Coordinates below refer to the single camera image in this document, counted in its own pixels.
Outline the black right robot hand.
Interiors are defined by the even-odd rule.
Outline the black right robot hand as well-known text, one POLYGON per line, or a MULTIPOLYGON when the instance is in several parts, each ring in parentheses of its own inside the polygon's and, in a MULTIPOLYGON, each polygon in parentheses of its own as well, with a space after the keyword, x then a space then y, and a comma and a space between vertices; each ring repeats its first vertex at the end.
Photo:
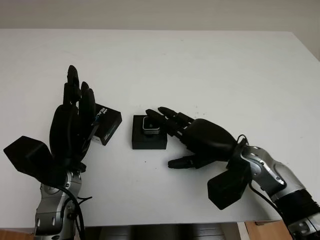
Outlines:
POLYGON ((199 169, 215 161, 226 162, 237 140, 223 127, 203 118, 193 119, 167 107, 147 109, 146 115, 171 137, 176 137, 193 154, 168 161, 170 169, 199 169))

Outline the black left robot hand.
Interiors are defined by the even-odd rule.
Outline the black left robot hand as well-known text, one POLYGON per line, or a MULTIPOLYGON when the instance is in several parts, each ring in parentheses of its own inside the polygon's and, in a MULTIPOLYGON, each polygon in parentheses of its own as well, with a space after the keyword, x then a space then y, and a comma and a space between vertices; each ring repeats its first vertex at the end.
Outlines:
POLYGON ((49 146, 55 162, 77 172, 85 172, 82 163, 88 152, 95 124, 96 101, 93 90, 70 65, 63 89, 63 103, 55 110, 49 133, 49 146))

